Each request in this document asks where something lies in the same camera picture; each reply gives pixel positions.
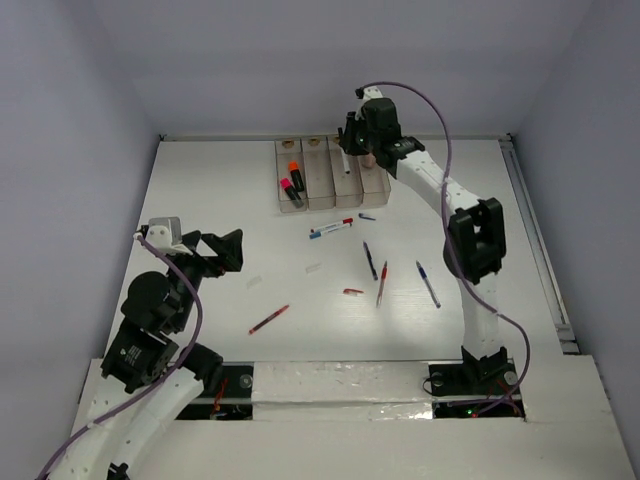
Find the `blue-capped whiteboard marker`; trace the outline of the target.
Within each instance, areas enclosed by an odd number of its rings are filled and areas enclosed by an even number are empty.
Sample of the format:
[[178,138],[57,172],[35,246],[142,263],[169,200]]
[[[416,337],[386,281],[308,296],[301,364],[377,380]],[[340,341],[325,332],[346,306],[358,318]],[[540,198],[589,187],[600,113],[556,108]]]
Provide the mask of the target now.
[[309,239],[314,240],[314,239],[321,238],[323,236],[326,236],[341,230],[349,229],[351,227],[352,227],[352,223],[345,223],[345,224],[334,226],[326,230],[315,231],[309,234]]

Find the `orange highlighter marker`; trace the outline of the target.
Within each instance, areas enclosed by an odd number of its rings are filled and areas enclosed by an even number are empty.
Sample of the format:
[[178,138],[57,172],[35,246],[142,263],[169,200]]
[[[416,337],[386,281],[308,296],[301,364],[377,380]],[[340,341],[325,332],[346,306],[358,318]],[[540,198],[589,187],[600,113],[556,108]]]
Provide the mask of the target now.
[[290,161],[288,163],[288,171],[289,171],[289,175],[295,190],[297,192],[304,192],[305,185],[304,185],[304,180],[302,176],[302,171],[299,167],[298,162]]

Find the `red gel pen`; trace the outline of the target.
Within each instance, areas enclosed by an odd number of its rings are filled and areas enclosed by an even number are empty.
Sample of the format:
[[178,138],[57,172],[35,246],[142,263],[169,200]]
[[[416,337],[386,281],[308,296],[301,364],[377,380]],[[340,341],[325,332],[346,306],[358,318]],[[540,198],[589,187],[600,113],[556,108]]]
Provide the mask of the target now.
[[380,308],[382,304],[387,274],[388,274],[388,261],[385,261],[380,274],[380,278],[379,278],[379,287],[378,287],[378,292],[376,296],[376,308]]

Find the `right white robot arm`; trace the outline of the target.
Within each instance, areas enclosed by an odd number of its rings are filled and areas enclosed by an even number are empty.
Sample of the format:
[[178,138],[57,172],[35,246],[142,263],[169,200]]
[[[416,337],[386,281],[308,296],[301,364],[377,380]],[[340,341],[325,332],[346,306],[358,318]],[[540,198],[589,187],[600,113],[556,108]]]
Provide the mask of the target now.
[[358,91],[360,104],[346,115],[339,145],[351,156],[372,155],[379,167],[413,190],[443,223],[443,258],[457,279],[464,321],[461,359],[429,368],[437,396],[485,395],[510,364],[494,306],[497,275],[506,255],[504,212],[453,180],[416,138],[401,130],[394,102],[377,88]]

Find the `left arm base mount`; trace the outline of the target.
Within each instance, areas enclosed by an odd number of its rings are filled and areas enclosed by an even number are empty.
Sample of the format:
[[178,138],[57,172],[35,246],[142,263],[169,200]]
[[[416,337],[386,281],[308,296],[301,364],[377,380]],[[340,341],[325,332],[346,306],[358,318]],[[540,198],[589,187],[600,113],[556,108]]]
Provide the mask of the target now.
[[177,420],[251,420],[253,376],[253,363],[225,363],[218,385],[191,401],[178,414]]

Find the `red-capped whiteboard marker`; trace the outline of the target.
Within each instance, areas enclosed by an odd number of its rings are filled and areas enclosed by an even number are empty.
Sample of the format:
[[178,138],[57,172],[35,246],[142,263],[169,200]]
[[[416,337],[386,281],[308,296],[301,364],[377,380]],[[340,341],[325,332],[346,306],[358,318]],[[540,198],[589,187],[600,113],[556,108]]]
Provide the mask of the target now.
[[332,222],[330,224],[327,225],[323,225],[323,226],[319,226],[319,227],[314,227],[310,229],[310,235],[320,235],[323,232],[332,230],[332,229],[336,229],[336,228],[342,228],[343,226],[350,226],[353,223],[353,218],[352,217],[348,217],[348,218],[344,218],[341,219],[339,221],[335,221]]

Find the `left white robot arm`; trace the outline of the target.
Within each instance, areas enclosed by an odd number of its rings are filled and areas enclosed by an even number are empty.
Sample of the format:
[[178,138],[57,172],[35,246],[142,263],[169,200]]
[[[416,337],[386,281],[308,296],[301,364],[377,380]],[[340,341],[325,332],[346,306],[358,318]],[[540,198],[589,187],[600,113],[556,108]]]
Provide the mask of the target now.
[[182,233],[177,217],[153,218],[135,232],[168,270],[129,285],[123,319],[100,365],[87,422],[58,448],[41,479],[135,479],[169,425],[200,394],[215,392],[223,359],[198,343],[201,282],[243,266],[243,233]]

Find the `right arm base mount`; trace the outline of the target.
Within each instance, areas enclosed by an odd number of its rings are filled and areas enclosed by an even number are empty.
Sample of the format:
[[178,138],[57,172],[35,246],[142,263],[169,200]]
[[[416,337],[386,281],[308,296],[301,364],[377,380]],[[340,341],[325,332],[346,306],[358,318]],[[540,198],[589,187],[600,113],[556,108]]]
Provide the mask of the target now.
[[518,380],[510,362],[481,380],[467,378],[462,363],[437,363],[429,365],[422,389],[431,398],[435,419],[524,419],[520,389],[507,396]]

